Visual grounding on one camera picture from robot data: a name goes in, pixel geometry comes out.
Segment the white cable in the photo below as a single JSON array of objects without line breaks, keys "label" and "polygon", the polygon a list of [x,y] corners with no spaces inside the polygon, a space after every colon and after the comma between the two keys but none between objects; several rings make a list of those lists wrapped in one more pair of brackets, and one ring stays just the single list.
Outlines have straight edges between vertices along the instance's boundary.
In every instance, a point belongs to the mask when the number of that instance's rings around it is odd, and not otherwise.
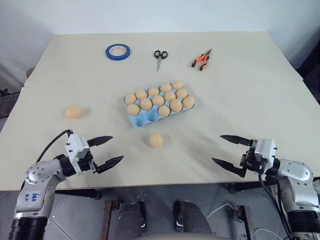
[{"label": "white cable", "polygon": [[270,230],[267,230],[267,229],[264,229],[264,228],[257,228],[256,230],[254,230],[254,234],[256,234],[257,232],[259,232],[260,230],[261,230],[261,231],[266,231],[266,232],[268,232],[268,233],[271,233],[271,234],[275,235],[278,239],[282,240],[282,238],[279,237],[277,234],[275,234],[273,231],[270,231]]},{"label": "white cable", "polygon": [[226,203],[226,204],[218,207],[216,210],[213,210],[213,211],[206,217],[206,219],[208,219],[212,214],[214,214],[216,211],[222,209],[222,208],[225,207],[225,206],[230,206],[230,208],[232,208],[232,209],[235,211],[235,208],[234,208],[233,206],[231,206],[230,203]]}]

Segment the black cable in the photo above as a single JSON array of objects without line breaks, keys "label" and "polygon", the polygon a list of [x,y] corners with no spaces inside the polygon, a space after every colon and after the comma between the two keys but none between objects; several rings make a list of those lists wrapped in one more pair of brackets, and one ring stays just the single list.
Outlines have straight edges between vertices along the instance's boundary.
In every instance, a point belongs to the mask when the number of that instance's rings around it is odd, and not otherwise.
[{"label": "black cable", "polygon": [[58,136],[56,136],[46,147],[45,149],[41,152],[40,156],[38,157],[38,159],[35,161],[36,163],[38,163],[42,157],[45,155],[46,151],[51,147],[52,144],[54,144],[55,141],[57,141],[63,134],[68,134],[68,136],[70,134],[72,134],[73,132],[68,129],[68,130],[64,130],[63,132],[61,132]]},{"label": "black cable", "polygon": [[276,185],[277,185],[278,205],[279,205],[279,208],[280,208],[281,216],[282,216],[282,218],[284,219],[284,223],[285,223],[286,229],[288,229],[288,232],[291,233],[289,224],[288,224],[287,219],[286,219],[286,216],[285,216],[284,209],[283,209],[282,204],[281,204],[281,189],[280,189],[280,183],[277,182]]},{"label": "black cable", "polygon": [[278,214],[279,214],[279,217],[280,217],[281,223],[282,223],[282,225],[283,225],[283,228],[284,228],[284,230],[285,230],[285,233],[286,233],[288,239],[290,240],[290,232],[289,232],[289,230],[288,230],[287,227],[286,227],[286,219],[283,219],[283,218],[282,218],[282,215],[281,215],[281,212],[280,212],[280,209],[279,209],[279,207],[278,207],[278,204],[277,204],[276,199],[274,198],[274,196],[272,195],[272,193],[271,193],[271,192],[267,189],[267,187],[265,186],[264,181],[262,180],[262,174],[261,174],[260,172],[259,172],[259,174],[258,174],[258,178],[259,178],[259,182],[260,182],[261,187],[264,189],[264,191],[265,191],[265,192],[269,195],[269,197],[271,198],[272,203],[273,203],[276,211],[277,211]]}]

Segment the white wall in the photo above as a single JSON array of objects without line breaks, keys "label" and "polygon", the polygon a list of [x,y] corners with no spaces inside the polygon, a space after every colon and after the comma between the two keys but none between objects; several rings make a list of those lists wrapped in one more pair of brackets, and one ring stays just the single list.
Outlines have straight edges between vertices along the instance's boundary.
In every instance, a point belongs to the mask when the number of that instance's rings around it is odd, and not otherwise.
[{"label": "white wall", "polygon": [[0,88],[23,85],[52,34],[268,30],[297,68],[319,29],[320,0],[0,0]]}]

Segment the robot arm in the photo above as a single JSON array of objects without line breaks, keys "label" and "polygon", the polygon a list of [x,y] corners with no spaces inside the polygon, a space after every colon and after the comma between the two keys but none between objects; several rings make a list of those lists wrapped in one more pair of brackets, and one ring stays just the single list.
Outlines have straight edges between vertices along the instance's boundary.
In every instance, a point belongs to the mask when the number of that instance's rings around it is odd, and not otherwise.
[{"label": "robot arm", "polygon": [[280,199],[287,212],[290,225],[290,239],[320,239],[320,206],[313,187],[314,174],[303,162],[276,158],[276,144],[273,139],[249,140],[240,136],[222,135],[234,144],[249,146],[242,155],[240,166],[212,158],[224,169],[244,178],[246,171],[266,174],[266,180],[275,179],[280,186]]},{"label": "robot arm", "polygon": [[110,139],[111,136],[102,136],[86,141],[85,137],[72,133],[65,145],[67,156],[61,154],[29,167],[17,199],[9,240],[42,240],[57,185],[84,171],[103,173],[123,159],[124,156],[114,157],[100,166],[94,162],[90,147]]}]

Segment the black scissors handle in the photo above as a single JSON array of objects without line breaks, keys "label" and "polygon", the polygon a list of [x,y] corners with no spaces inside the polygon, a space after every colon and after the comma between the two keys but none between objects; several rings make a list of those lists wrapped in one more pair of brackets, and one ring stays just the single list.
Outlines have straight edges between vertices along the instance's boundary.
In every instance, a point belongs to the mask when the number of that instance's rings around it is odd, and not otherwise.
[{"label": "black scissors handle", "polygon": [[166,59],[168,57],[168,53],[166,51],[160,52],[159,50],[155,51],[153,55],[156,59],[159,57],[161,57],[161,59]]}]

